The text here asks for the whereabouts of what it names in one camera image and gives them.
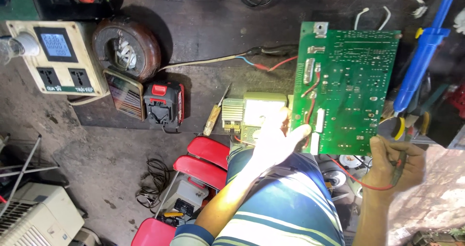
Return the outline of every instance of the printed circuit board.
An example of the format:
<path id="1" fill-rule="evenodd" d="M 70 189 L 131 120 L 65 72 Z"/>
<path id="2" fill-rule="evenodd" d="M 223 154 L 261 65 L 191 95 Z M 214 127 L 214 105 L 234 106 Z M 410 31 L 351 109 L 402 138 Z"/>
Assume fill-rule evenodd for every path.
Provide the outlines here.
<path id="1" fill-rule="evenodd" d="M 302 152 L 370 155 L 401 37 L 302 23 L 291 121 L 312 127 Z"/>

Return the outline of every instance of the power socket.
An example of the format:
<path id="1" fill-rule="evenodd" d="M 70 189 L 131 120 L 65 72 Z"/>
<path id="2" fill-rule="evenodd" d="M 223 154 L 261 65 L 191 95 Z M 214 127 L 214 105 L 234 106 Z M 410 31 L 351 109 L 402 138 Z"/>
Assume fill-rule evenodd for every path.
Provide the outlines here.
<path id="1" fill-rule="evenodd" d="M 39 75 L 45 86 L 61 86 L 60 80 L 58 79 L 54 68 L 37 67 L 37 71 L 39 72 Z"/>
<path id="2" fill-rule="evenodd" d="M 76 87 L 92 87 L 90 85 L 89 77 L 85 72 L 85 69 L 68 69 L 71 78 L 73 79 L 74 86 Z"/>

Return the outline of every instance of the black workbench surface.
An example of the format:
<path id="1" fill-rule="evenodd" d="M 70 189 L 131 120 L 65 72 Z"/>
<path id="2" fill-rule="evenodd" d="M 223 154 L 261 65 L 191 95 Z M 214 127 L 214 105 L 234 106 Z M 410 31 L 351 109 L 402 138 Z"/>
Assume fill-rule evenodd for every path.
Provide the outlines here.
<path id="1" fill-rule="evenodd" d="M 440 0 L 425 1 L 430 8 L 419 19 L 410 15 L 418 7 L 415 0 L 274 0 L 263 8 L 247 8 L 239 0 L 125 0 L 122 12 L 145 23 L 155 33 L 164 63 L 177 63 L 231 55 L 261 45 L 297 44 L 303 21 L 329 22 L 329 29 L 353 29 L 356 15 L 365 7 L 370 11 L 362 15 L 358 28 L 377 29 L 386 17 L 383 6 L 387 6 L 392 17 L 385 29 L 402 30 L 404 34 L 392 86 L 400 83 L 398 70 L 412 51 L 416 29 L 431 23 L 440 3 Z M 464 1 L 454 1 L 445 27 L 451 27 Z M 254 56 L 249 59 L 271 67 L 285 58 Z M 173 68 L 158 73 L 156 79 L 183 83 L 186 119 L 179 130 L 200 133 L 212 106 L 230 82 L 232 87 L 227 96 L 230 98 L 242 98 L 246 91 L 292 94 L 295 63 L 292 61 L 278 70 L 265 72 L 236 59 Z M 75 106 L 74 110 L 84 126 L 152 128 L 148 121 L 139 122 L 118 113 L 110 96 Z M 213 133 L 223 133 L 221 119 Z"/>

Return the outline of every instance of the lcd display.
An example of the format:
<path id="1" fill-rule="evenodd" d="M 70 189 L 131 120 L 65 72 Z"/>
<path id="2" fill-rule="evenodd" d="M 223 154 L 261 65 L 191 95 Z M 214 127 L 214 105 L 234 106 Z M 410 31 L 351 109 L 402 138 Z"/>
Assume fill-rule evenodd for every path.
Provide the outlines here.
<path id="1" fill-rule="evenodd" d="M 49 56 L 71 57 L 63 35 L 43 33 L 41 36 Z"/>

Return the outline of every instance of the blue wire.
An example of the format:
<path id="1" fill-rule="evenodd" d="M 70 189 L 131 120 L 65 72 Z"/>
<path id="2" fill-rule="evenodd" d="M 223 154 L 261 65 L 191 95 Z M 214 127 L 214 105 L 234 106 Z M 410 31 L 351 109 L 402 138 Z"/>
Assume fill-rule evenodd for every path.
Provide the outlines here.
<path id="1" fill-rule="evenodd" d="M 244 58 L 244 57 L 242 57 L 242 56 L 236 56 L 235 58 L 242 59 L 242 60 L 246 61 L 248 64 L 250 64 L 250 65 L 253 66 L 253 63 L 251 63 L 250 61 L 248 61 L 246 58 Z"/>

